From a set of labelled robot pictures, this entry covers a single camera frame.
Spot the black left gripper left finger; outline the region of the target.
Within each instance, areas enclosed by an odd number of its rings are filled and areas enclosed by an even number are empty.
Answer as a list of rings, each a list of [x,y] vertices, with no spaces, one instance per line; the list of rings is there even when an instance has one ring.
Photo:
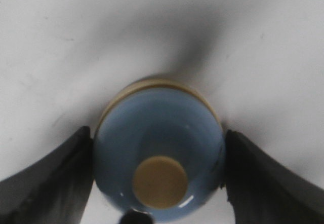
[[[1,181],[1,223],[80,223],[93,185],[90,129]]]

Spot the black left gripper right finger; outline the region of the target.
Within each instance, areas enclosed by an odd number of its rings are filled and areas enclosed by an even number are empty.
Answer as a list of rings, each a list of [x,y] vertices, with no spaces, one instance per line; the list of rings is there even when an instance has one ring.
[[[235,223],[323,223],[323,189],[227,131],[225,184]]]

